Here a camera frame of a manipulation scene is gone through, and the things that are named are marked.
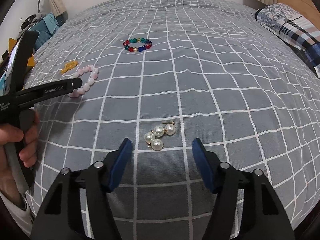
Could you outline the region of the person's left hand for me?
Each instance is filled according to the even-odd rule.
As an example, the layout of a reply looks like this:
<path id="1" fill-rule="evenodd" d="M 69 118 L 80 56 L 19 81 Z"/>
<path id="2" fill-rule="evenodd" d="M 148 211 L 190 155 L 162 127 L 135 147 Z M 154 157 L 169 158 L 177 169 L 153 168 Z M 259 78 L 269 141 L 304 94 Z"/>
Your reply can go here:
<path id="1" fill-rule="evenodd" d="M 17 143 L 13 156 L 19 159 L 18 163 L 30 168 L 37 162 L 38 124 L 39 115 L 32 110 L 32 122 L 27 131 L 1 122 L 1 193 L 14 205 L 22 205 L 22 195 L 18 190 L 14 178 L 14 168 L 8 161 L 9 154 L 4 146 L 8 143 Z"/>

